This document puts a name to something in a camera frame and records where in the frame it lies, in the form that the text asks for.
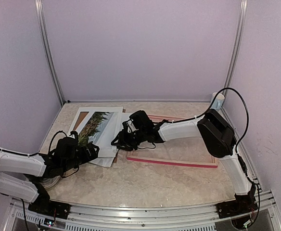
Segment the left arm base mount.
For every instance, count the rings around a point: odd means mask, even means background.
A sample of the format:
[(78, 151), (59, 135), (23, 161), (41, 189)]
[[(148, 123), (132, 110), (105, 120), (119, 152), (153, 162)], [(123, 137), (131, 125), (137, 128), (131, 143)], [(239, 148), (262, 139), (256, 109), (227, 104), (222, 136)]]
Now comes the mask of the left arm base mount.
[(38, 197), (29, 203), (28, 210), (53, 218), (67, 219), (71, 205), (50, 199), (48, 192), (42, 187), (38, 188)]

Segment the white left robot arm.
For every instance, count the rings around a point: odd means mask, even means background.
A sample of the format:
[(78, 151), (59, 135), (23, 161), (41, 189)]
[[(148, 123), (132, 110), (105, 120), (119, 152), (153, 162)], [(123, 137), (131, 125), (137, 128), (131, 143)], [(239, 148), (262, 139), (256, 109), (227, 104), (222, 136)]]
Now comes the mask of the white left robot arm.
[(0, 193), (34, 202), (43, 214), (54, 209), (52, 200), (41, 195), (40, 183), (46, 179), (65, 177), (98, 157), (99, 147), (93, 143), (81, 146), (78, 139), (64, 137), (49, 154), (25, 154), (0, 147)]

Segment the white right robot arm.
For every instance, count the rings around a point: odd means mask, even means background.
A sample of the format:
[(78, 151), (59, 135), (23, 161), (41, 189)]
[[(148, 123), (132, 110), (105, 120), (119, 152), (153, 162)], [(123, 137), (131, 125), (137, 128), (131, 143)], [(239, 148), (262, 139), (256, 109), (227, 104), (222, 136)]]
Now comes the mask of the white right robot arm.
[(122, 123), (123, 128), (111, 145), (125, 151), (135, 151), (141, 143), (164, 143), (166, 141), (197, 137), (202, 138), (209, 154), (218, 158), (232, 181), (236, 196), (233, 210), (244, 213), (252, 204), (248, 195), (254, 195), (255, 183), (249, 178), (247, 166), (238, 154), (234, 129), (214, 109), (202, 115), (169, 121), (153, 122), (145, 111), (139, 110)]

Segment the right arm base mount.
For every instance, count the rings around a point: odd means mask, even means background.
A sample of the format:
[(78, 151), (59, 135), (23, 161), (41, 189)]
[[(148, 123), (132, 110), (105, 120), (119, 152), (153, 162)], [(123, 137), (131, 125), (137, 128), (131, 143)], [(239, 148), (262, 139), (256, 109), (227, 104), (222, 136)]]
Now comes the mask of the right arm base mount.
[(217, 204), (217, 213), (220, 219), (238, 216), (258, 209), (255, 199), (256, 185), (251, 186), (246, 195), (235, 194), (235, 199)]

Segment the white photo mat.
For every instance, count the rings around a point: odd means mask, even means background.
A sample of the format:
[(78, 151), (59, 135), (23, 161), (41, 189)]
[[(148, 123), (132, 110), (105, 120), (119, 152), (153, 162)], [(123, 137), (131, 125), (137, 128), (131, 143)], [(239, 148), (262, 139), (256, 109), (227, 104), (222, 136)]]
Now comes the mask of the white photo mat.
[[(109, 124), (111, 124), (111, 125), (114, 125), (114, 132), (118, 132), (119, 127), (120, 127), (123, 109), (124, 108), (122, 106), (120, 106), (120, 107), (79, 107), (68, 131), (71, 132), (71, 131), (75, 130), (76, 132), (79, 133), (81, 131), (81, 129), (84, 127), (85, 123), (89, 121), (89, 119), (91, 118), (91, 116), (93, 115), (94, 112), (114, 112), (115, 118), (112, 117), (110, 119), (110, 122), (106, 126), (106, 131), (111, 130), (109, 128)], [(84, 120), (79, 124), (79, 126), (76, 129), (74, 129), (74, 125), (76, 123), (76, 120), (78, 119), (80, 112), (89, 112), (89, 113), (84, 118)]]

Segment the pink wooden picture frame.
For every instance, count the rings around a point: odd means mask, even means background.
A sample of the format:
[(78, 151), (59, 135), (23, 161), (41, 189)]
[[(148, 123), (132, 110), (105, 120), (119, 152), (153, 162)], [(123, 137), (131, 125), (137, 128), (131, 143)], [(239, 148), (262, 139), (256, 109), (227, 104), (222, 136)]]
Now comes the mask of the pink wooden picture frame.
[(197, 127), (201, 119), (185, 120), (179, 117), (149, 115), (158, 126), (163, 140), (143, 142), (136, 151), (128, 152), (127, 160), (184, 167), (217, 168), (217, 159), (207, 150)]

